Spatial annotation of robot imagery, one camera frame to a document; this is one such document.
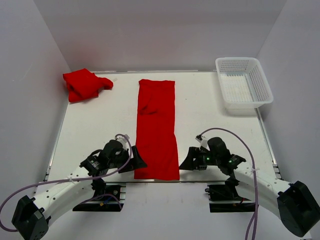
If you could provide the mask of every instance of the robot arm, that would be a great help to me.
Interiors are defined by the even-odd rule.
[[[101,177],[109,169],[121,168],[118,172],[124,173],[147,166],[135,146],[132,154],[133,158],[123,167],[129,159],[126,141],[124,138],[110,140],[103,150],[94,151],[81,162],[67,177],[69,181],[57,183],[31,199],[27,195],[22,197],[17,203],[12,224],[25,240],[41,239],[59,217],[104,188],[106,184]]]
[[[197,136],[200,147],[190,147],[188,155],[180,165],[181,170],[206,170],[217,166],[230,176],[228,185],[233,184],[236,193],[254,201],[255,184],[252,165],[238,155],[230,154],[219,137],[209,140]],[[256,170],[258,203],[282,221],[294,235],[303,237],[319,220],[320,207],[305,184],[290,183]]]

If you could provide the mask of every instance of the crumpled red cloth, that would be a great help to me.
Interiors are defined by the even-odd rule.
[[[69,102],[75,103],[99,96],[99,90],[112,89],[114,83],[106,77],[97,77],[86,68],[63,74],[69,92]]]

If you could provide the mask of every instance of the red cloth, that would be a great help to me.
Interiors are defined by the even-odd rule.
[[[179,180],[175,136],[175,82],[139,81],[136,148],[148,167],[135,179]]]
[[[114,83],[105,77],[97,77],[87,69],[63,74],[69,91],[69,102],[79,102],[99,96],[99,89],[112,89]]]

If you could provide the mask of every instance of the cable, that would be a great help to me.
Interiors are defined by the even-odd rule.
[[[128,139],[128,137],[126,137],[125,135],[123,134],[117,134],[115,135],[115,138],[117,137],[123,137],[128,145],[129,145],[129,149],[130,149],[130,154],[129,154],[129,158],[128,160],[121,166],[119,167],[117,170],[111,172],[111,173],[108,173],[108,174],[105,174],[105,175],[102,175],[102,176],[94,176],[94,177],[80,177],[80,178],[73,178],[72,180],[73,181],[88,181],[88,180],[96,180],[96,179],[100,179],[100,178],[105,178],[105,177],[108,177],[108,176],[111,176],[112,174],[115,174],[117,172],[119,172],[120,170],[122,170],[130,161],[131,159],[131,156],[133,154],[133,150],[132,150],[132,146],[131,146],[131,143]],[[29,186],[25,186],[17,191],[15,191],[14,193],[12,193],[10,196],[8,196],[4,201],[3,203],[0,205],[0,214],[4,208],[4,206],[6,205],[6,203],[13,197],[15,196],[16,194],[24,191],[24,190],[27,190],[27,189],[30,189],[30,188],[33,188],[33,187],[38,187],[38,186],[42,186],[42,185],[47,185],[47,184],[61,184],[61,183],[68,183],[70,180],[69,179],[59,179],[59,180],[52,180],[52,181],[44,181],[44,182],[38,182],[38,183],[34,183],[34,184],[31,184]],[[0,218],[0,228],[2,228],[3,230],[7,231],[7,232],[11,232],[11,233],[15,233],[15,232],[18,232],[17,229],[10,229],[10,228],[7,228],[3,225],[2,221],[1,221],[1,218]]]
[[[112,197],[109,197],[107,200],[105,200],[103,204],[107,204],[110,201],[110,199],[112,199]]]
[[[109,193],[105,193],[105,194],[102,194],[102,195],[99,195],[99,196],[92,197],[92,198],[90,198],[88,200],[85,200],[85,201],[81,202],[80,204],[85,204],[85,203],[90,202],[92,200],[95,200],[95,199],[97,199],[99,197],[105,197],[105,196],[109,196],[109,198],[106,201],[104,201],[103,204],[105,204],[105,202],[108,202],[111,198],[113,198],[118,203],[120,210],[122,209],[121,203],[116,198],[116,196],[114,196],[112,194],[109,194]]]
[[[200,135],[202,136],[203,134],[205,134],[206,132],[209,132],[211,130],[221,130],[221,131],[225,131],[227,133],[232,134],[233,136],[235,136],[237,139],[240,140],[240,142],[245,146],[245,148],[247,149],[247,151],[250,154],[251,160],[252,160],[252,168],[254,169],[253,171],[253,181],[254,181],[254,198],[255,198],[255,204],[254,204],[254,213],[252,215],[252,218],[248,224],[248,227],[246,229],[246,234],[245,234],[245,240],[248,240],[248,235],[249,235],[249,230],[251,228],[252,222],[254,220],[254,224],[253,224],[253,231],[252,231],[252,240],[255,240],[256,238],[256,232],[257,232],[257,223],[258,223],[258,207],[259,207],[259,203],[258,203],[258,183],[257,183],[257,173],[255,171],[256,169],[256,164],[255,164],[255,159],[254,159],[254,155],[252,154],[250,148],[248,147],[248,145],[234,132],[221,128],[221,127],[212,127],[209,128],[207,130],[205,130],[204,132],[202,132]]]

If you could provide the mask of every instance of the laundry basket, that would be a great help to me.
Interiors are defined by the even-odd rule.
[[[220,57],[215,60],[215,65],[226,108],[258,108],[274,100],[256,58]]]

